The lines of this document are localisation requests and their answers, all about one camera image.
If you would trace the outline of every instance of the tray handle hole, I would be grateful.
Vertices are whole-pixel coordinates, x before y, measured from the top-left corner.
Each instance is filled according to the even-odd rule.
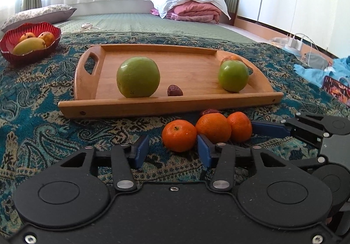
[[[96,62],[95,60],[90,56],[84,65],[85,70],[88,72],[88,74],[92,74],[93,69],[95,68]]]

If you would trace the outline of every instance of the tray handle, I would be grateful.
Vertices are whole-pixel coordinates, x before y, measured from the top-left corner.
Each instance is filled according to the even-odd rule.
[[[74,100],[90,100],[96,98],[98,81],[106,53],[101,46],[93,46],[85,51],[78,61],[74,76]],[[85,69],[86,61],[92,58],[95,66],[89,74]]]

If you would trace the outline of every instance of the red glass fruit bowl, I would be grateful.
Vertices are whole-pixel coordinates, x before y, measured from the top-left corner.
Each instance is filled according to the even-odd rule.
[[[20,37],[26,33],[32,32],[39,36],[42,32],[51,32],[55,36],[55,41],[46,49],[31,51],[27,54],[18,56],[12,54],[13,48],[18,44]],[[12,65],[27,65],[39,61],[50,55],[57,47],[61,39],[61,30],[48,22],[24,23],[21,26],[9,30],[0,41],[0,52],[2,56]]]

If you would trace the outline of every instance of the green fruit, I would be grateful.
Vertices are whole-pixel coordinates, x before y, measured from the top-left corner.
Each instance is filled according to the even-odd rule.
[[[247,85],[248,78],[248,68],[241,61],[228,60],[220,66],[219,83],[227,91],[240,92]]]
[[[160,73],[157,64],[146,57],[124,61],[117,71],[117,85],[126,98],[150,97],[158,88]]]

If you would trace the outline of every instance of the blue cloth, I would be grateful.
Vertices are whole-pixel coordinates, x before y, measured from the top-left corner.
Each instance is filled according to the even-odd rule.
[[[333,60],[334,71],[323,71],[316,68],[304,68],[300,65],[294,65],[294,71],[318,87],[322,87],[324,77],[326,75],[340,81],[349,86],[350,80],[350,56],[342,59]]]

